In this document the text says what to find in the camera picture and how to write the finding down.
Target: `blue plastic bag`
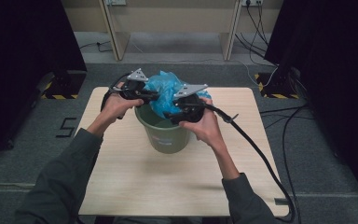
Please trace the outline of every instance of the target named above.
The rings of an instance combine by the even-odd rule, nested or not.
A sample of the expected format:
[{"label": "blue plastic bag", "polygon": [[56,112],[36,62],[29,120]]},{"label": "blue plastic bag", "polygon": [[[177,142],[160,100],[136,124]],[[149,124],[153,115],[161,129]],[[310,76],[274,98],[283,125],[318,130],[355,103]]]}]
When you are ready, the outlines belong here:
[{"label": "blue plastic bag", "polygon": [[[149,91],[157,91],[159,94],[158,100],[150,102],[153,111],[163,119],[165,119],[163,112],[179,113],[180,109],[172,102],[174,100],[173,95],[179,92],[184,84],[186,83],[172,72],[160,71],[158,75],[150,77],[145,88]],[[199,91],[197,95],[211,98],[207,91]]]}]

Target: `bucket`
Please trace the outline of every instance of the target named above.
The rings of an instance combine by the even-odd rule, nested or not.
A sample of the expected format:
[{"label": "bucket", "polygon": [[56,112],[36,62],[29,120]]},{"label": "bucket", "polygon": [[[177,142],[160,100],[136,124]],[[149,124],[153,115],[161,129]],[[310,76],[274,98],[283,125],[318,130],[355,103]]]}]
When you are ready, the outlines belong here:
[{"label": "bucket", "polygon": [[162,119],[150,105],[135,107],[135,115],[144,125],[149,141],[157,151],[172,154],[187,146],[190,131]]}]

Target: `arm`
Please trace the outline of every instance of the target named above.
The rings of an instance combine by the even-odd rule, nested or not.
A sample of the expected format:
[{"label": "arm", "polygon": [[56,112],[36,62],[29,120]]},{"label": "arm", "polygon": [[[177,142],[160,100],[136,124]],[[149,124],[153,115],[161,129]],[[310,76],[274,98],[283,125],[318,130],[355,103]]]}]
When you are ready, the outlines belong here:
[{"label": "arm", "polygon": [[[202,98],[207,104],[212,100]],[[193,132],[198,140],[205,142],[213,150],[223,176],[223,187],[228,198],[228,207],[234,223],[275,223],[275,217],[266,203],[256,195],[246,178],[240,174],[231,159],[226,143],[220,133],[217,116],[205,109],[202,119],[197,123],[182,121],[180,126]]]},{"label": "arm", "polygon": [[104,131],[127,109],[142,103],[112,94],[88,129],[80,129],[71,145],[43,168],[15,212],[15,223],[75,223]]}]

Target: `electrical outlet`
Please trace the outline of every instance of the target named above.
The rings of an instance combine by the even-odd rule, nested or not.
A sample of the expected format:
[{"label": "electrical outlet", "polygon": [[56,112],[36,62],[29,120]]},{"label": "electrical outlet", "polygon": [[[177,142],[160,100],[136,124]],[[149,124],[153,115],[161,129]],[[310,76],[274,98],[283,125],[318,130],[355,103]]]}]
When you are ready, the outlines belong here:
[{"label": "electrical outlet", "polygon": [[[263,0],[250,0],[251,5],[249,7],[263,6]],[[242,0],[242,5],[246,7],[246,0]]]},{"label": "electrical outlet", "polygon": [[105,0],[107,6],[126,6],[126,0]]}]

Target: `sleeve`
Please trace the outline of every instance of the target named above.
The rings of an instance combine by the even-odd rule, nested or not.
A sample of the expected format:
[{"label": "sleeve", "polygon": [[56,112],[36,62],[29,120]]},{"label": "sleeve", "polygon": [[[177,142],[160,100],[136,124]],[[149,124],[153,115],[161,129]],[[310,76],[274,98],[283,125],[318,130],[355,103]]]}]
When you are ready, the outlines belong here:
[{"label": "sleeve", "polygon": [[70,146],[42,169],[14,223],[75,223],[102,141],[80,129]]},{"label": "sleeve", "polygon": [[228,198],[233,223],[275,223],[275,217],[266,203],[252,190],[244,173],[232,180],[222,180]]}]

